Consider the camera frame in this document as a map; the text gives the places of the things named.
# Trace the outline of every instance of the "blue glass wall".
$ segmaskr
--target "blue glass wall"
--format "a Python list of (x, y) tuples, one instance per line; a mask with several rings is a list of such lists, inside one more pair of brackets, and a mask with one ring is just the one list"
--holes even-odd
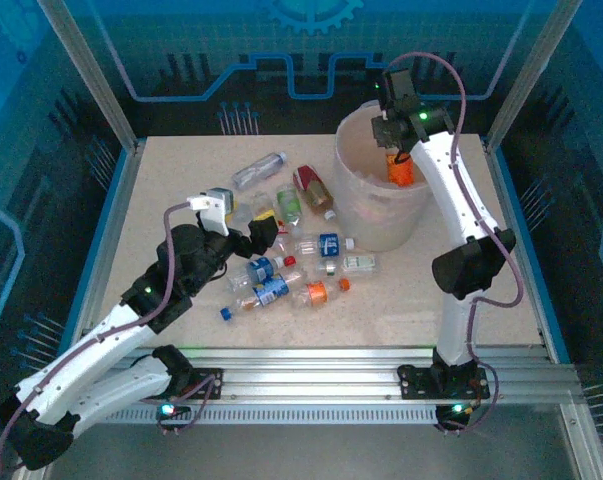
[[(498, 3), (74, 0), (70, 6), (135, 131), (148, 135), (219, 134), (215, 114), (223, 101), (250, 102), (265, 133), (331, 133), (374, 98), (372, 80), (384, 65), (418, 49), (462, 71), (475, 104), (469, 128), (487, 131), (554, 5)], [(490, 89), (506, 53), (503, 75)], [(427, 60), (413, 67), (429, 98), (456, 94), (441, 67)]]
[(570, 360), (601, 383), (603, 1), (583, 3), (503, 150)]
[(36, 2), (0, 2), (0, 401), (56, 355), (119, 151)]

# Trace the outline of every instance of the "plastic bucket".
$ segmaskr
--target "plastic bucket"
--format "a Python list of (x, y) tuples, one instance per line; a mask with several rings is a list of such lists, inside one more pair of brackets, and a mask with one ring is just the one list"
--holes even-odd
[(385, 150), (372, 135), (372, 118), (381, 115), (369, 102), (348, 115), (337, 129), (332, 193), (344, 233), (365, 250), (384, 252), (403, 245), (423, 214), (431, 192), (415, 165), (415, 183), (388, 182)]

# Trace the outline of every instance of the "white robotic arm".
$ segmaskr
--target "white robotic arm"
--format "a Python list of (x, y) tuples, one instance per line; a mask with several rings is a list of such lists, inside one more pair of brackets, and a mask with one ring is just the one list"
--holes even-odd
[[(434, 58), (454, 72), (444, 60), (428, 53), (406, 54), (392, 64), (411, 56)], [(454, 75), (463, 89), (456, 72)], [(421, 102), (409, 69), (386, 70), (382, 77), (377, 84), (382, 114), (372, 119), (374, 138), (379, 147), (397, 148), (397, 160), (402, 153), (409, 153), (423, 172), (443, 213), (451, 247), (432, 262), (434, 279), (446, 294), (432, 366), (399, 366), (401, 395), (406, 400), (454, 399), (476, 406), (490, 396), (485, 370), (480, 368), (481, 362), (471, 346), (476, 303), (488, 301), (483, 294), (506, 257), (511, 262), (509, 252), (516, 239), (511, 229), (498, 228), (481, 201), (463, 159), (453, 147), (456, 134), (453, 135), (452, 121), (445, 109)], [(437, 418), (441, 428), (458, 429), (460, 424), (468, 424), (472, 411), (473, 408), (461, 406), (461, 410), (453, 410), (441, 405), (437, 407)]]
[(58, 458), (104, 416), (149, 396), (180, 397), (201, 380), (187, 359), (167, 346), (94, 383), (188, 310), (190, 298), (214, 279), (233, 253), (249, 258), (272, 246), (278, 233), (272, 218), (253, 221), (250, 238), (228, 229), (225, 218), (233, 204), (232, 192), (221, 188), (189, 197), (181, 207), (198, 213), (199, 227), (170, 230), (166, 219), (168, 237), (157, 248), (159, 260), (123, 294), (121, 303), (63, 355), (16, 385), (15, 394), (0, 406), (5, 425), (0, 466), (6, 439), (25, 466), (36, 470)]
[[(417, 142), (410, 151), (410, 155), (432, 189), (448, 229), (450, 247), (454, 249), (466, 245), (470, 238), (480, 240), (487, 237), (487, 234), (476, 222), (472, 210), (463, 197), (454, 172), (450, 168), (451, 145), (452, 135), (448, 132), (441, 132), (430, 136), (426, 143)], [(498, 227), (497, 222), (481, 201), (460, 154), (457, 154), (457, 164), (474, 204), (483, 214), (484, 222), (489, 228), (495, 230)], [(469, 311), (473, 298), (483, 292), (483, 290), (478, 290), (469, 293), (463, 300), (457, 299), (453, 294), (444, 296), (443, 319), (437, 340), (437, 353), (447, 365), (462, 365), (471, 360), (465, 344)]]

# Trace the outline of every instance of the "glass panel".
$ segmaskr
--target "glass panel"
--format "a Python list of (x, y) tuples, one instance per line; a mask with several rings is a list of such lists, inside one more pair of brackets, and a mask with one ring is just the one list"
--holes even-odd
[(96, 425), (51, 478), (578, 478), (560, 423), (552, 408), (502, 406), (480, 433), (458, 439), (432, 425), (200, 425), (177, 438), (149, 425)]
[(57, 353), (119, 151), (36, 2), (0, 2), (0, 403)]
[(601, 384), (603, 2), (583, 2), (503, 152), (570, 359)]
[[(342, 118), (376, 98), (380, 69), (411, 50), (438, 53), (459, 69), (471, 94), (467, 131), (485, 133), (554, 3), (72, 0), (70, 6), (144, 136), (220, 134), (221, 102), (238, 118), (259, 115), (260, 133), (334, 133)], [(442, 67), (427, 59), (411, 65), (424, 99), (458, 99)], [(226, 127), (226, 133), (244, 129), (242, 122)], [(246, 122), (245, 130), (256, 127)]]

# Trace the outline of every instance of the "plastic bottle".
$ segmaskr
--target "plastic bottle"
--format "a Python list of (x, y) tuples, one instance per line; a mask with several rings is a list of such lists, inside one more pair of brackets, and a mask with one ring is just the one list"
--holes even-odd
[(226, 277), (230, 284), (230, 290), (236, 292), (245, 287), (251, 287), (254, 284), (263, 282), (272, 277), (282, 267), (291, 267), (296, 265), (294, 257), (259, 257), (256, 260), (248, 262), (243, 267), (239, 267), (232, 272), (228, 272)]
[(247, 203), (239, 203), (230, 214), (230, 219), (226, 218), (229, 228), (239, 230), (244, 235), (250, 235), (250, 222), (253, 220), (252, 209)]
[(332, 209), (334, 199), (313, 167), (303, 165), (297, 168), (292, 180), (315, 215), (322, 215), (326, 220), (337, 216)]
[(336, 233), (305, 235), (295, 243), (294, 251), (299, 255), (321, 255), (322, 257), (338, 257), (344, 250), (352, 250), (354, 240), (339, 239)]
[(409, 187), (414, 184), (414, 162), (412, 157), (398, 148), (386, 148), (386, 163), (388, 165), (388, 180), (399, 187)]
[(270, 153), (232, 175), (232, 183), (237, 190), (246, 190), (277, 173), (287, 160), (283, 152)]
[(302, 287), (306, 279), (305, 271), (297, 268), (277, 273), (263, 283), (239, 291), (234, 302), (221, 309), (221, 316), (227, 321), (241, 313), (266, 307), (290, 291)]
[(252, 196), (250, 199), (250, 208), (252, 209), (254, 220), (265, 220), (272, 216), (277, 221), (277, 224), (280, 223), (279, 216), (274, 209), (274, 203), (272, 203), (272, 199), (265, 192), (257, 192)]
[(303, 214), (294, 185), (287, 183), (277, 189), (277, 203), (287, 231), (295, 238), (300, 237), (303, 234)]
[(294, 244), (291, 237), (292, 235), (290, 235), (288, 232), (279, 232), (270, 249), (279, 255), (283, 255), (284, 257), (293, 254)]
[(292, 294), (292, 305), (296, 308), (318, 307), (337, 298), (341, 293), (350, 290), (347, 278), (307, 283), (304, 288)]
[(377, 256), (372, 253), (351, 254), (338, 259), (326, 258), (319, 260), (315, 270), (321, 276), (345, 275), (346, 277), (357, 277), (377, 273), (379, 271), (379, 261)]

